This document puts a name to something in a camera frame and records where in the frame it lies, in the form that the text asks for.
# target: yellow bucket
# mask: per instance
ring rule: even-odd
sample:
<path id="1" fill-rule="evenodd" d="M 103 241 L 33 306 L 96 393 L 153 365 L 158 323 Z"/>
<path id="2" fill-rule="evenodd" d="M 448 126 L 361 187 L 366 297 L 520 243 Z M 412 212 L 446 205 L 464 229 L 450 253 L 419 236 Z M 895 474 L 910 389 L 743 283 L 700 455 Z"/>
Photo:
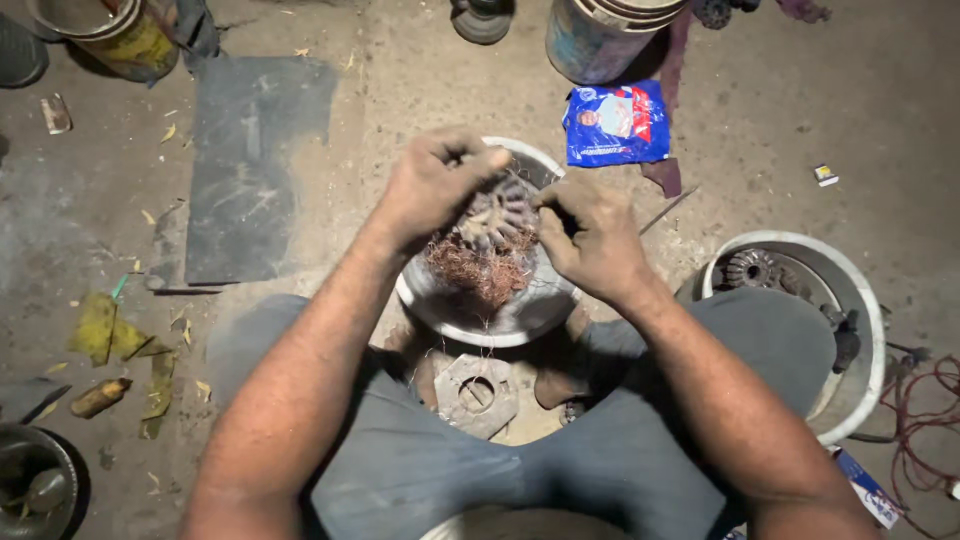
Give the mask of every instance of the yellow bucket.
<path id="1" fill-rule="evenodd" d="M 122 0 L 111 13 L 102 0 L 29 0 L 34 18 L 69 38 L 117 75 L 153 83 L 177 65 L 177 46 L 144 0 Z"/>

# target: dirt floor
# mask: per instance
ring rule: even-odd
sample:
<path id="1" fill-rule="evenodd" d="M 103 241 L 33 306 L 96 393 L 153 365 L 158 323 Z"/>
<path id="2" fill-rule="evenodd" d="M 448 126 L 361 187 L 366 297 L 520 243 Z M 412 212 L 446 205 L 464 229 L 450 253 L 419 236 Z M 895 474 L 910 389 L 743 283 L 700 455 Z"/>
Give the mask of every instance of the dirt floor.
<path id="1" fill-rule="evenodd" d="M 338 67 L 329 144 L 306 139 L 291 160 L 300 182 L 298 228 L 290 256 L 298 271 L 273 282 L 230 287 L 217 297 L 155 297 L 142 276 L 119 296 L 123 316 L 178 345 L 175 398 L 160 437 L 136 436 L 149 362 L 112 362 L 93 371 L 67 353 L 89 290 L 110 291 L 137 260 L 149 261 L 160 215 L 190 193 L 194 82 L 182 65 L 154 88 L 90 73 L 62 45 L 52 65 L 25 89 L 0 90 L 0 380 L 51 375 L 74 385 L 37 424 L 84 455 L 93 499 L 78 539 L 172 538 L 212 422 L 196 381 L 206 380 L 204 339 L 218 320 L 270 292 L 309 295 L 347 248 L 376 203 L 391 163 L 419 131 L 466 124 L 485 135 L 521 139 L 563 163 L 560 120 L 571 84 L 543 52 L 547 0 L 519 3 L 511 32 L 492 47 L 453 31 L 446 0 L 283 2 L 210 0 L 228 28 L 233 56 L 309 56 Z M 672 154 L 686 185 L 700 190 L 644 237 L 649 258 L 679 287 L 735 235 L 773 229 L 806 233 L 844 252 L 893 310 L 893 341 L 960 353 L 960 188 L 953 178 L 960 141 L 960 5 L 922 0 L 833 2 L 827 24 L 783 16 L 772 0 L 738 14 L 729 28 L 694 27 L 686 53 Z M 75 129 L 47 134 L 38 100 L 63 95 Z M 173 139 L 160 144 L 176 124 Z M 812 168 L 828 163 L 840 184 L 821 188 Z M 630 193 L 640 221 L 665 206 L 638 166 L 593 173 Z M 316 231 L 329 231 L 327 235 Z M 596 320 L 611 310 L 586 303 Z M 173 312 L 193 324 L 187 346 L 170 330 Z M 373 338 L 382 344 L 402 320 L 393 299 Z M 516 368 L 525 396 L 502 442 L 520 444 L 559 427 L 558 411 L 531 399 L 533 372 Z M 125 400 L 91 421 L 66 403 L 99 380 L 136 380 Z M 918 408 L 942 400 L 924 393 Z M 891 433 L 878 410 L 864 430 Z M 892 446 L 844 447 L 889 487 Z M 932 432 L 918 453 L 960 473 L 960 440 Z M 918 519 L 934 531 L 956 526 L 957 508 L 939 494 L 912 496 Z M 921 536 L 900 523 L 891 537 Z"/>

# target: dark mat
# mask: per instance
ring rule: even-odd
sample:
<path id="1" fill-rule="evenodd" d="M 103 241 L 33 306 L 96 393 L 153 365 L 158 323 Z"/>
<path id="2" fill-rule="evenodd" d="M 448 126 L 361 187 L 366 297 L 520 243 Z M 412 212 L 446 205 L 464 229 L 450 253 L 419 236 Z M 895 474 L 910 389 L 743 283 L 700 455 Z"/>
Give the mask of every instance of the dark mat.
<path id="1" fill-rule="evenodd" d="M 327 144 L 337 72 L 308 58 L 217 58 L 199 80 L 184 278 L 271 280 L 296 219 L 288 151 L 308 132 Z"/>

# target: blue plastic packet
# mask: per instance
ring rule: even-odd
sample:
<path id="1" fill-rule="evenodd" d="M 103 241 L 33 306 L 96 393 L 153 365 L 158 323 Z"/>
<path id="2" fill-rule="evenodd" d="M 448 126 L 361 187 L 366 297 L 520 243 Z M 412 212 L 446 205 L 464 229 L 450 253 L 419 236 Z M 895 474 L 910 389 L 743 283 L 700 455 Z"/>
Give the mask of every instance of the blue plastic packet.
<path id="1" fill-rule="evenodd" d="M 670 156 L 670 120 L 657 81 L 577 86 L 570 92 L 564 127 L 569 165 L 603 167 Z"/>

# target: leg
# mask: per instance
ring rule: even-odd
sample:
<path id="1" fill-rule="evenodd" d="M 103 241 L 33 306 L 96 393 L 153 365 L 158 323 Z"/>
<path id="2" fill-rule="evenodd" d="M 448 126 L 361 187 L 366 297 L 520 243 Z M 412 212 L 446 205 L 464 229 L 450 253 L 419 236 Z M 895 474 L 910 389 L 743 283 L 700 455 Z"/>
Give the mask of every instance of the leg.
<path id="1" fill-rule="evenodd" d="M 738 289 L 695 304 L 690 312 L 751 365 L 802 416 L 813 405 L 835 347 L 826 319 L 783 293 Z M 563 430 L 529 445 L 528 462 L 545 479 L 562 478 L 565 505 L 619 522 L 636 538 L 700 539 L 725 534 L 722 486 L 696 465 L 695 450 L 677 429 L 676 411 L 649 390 L 665 386 L 646 344 L 626 322 L 595 324 L 584 341 L 592 365 L 638 365 L 629 387 L 617 388 Z M 540 498 L 548 501 L 542 484 Z"/>
<path id="2" fill-rule="evenodd" d="M 272 296 L 215 329 L 206 358 L 220 404 L 306 304 Z M 517 501 L 516 449 L 467 435 L 425 410 L 408 384 L 379 368 L 380 354 L 365 358 L 338 446 L 310 487 L 329 537 L 417 540 L 465 508 Z"/>

